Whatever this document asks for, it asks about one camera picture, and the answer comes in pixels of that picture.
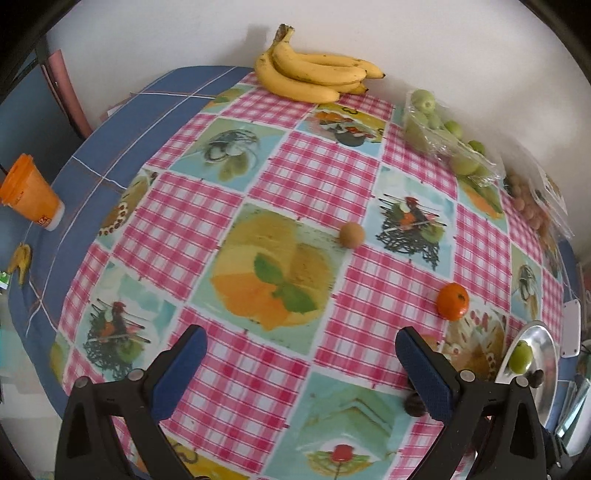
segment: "orange plastic cup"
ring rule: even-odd
[[[21,155],[0,186],[0,200],[50,232],[64,216],[64,204],[51,189],[30,155]]]

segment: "printed cherry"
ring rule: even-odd
[[[353,447],[351,445],[337,445],[333,450],[330,459],[334,463],[348,462],[353,458]]]

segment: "dark round candy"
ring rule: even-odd
[[[421,397],[418,396],[418,393],[412,393],[404,400],[404,411],[411,417],[416,418],[422,417],[427,413],[425,404],[421,400]]]
[[[527,381],[530,383],[531,388],[538,388],[542,383],[544,383],[544,371],[543,370],[536,370],[527,375]]]

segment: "white wall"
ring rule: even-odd
[[[364,57],[513,133],[564,191],[575,250],[591,251],[591,86],[518,0],[83,0],[49,35],[92,125],[108,105],[186,65],[251,66],[280,23],[295,47]]]

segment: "tangerine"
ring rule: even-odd
[[[456,322],[468,311],[470,297],[459,283],[448,283],[439,291],[436,305],[439,315],[450,322]]]

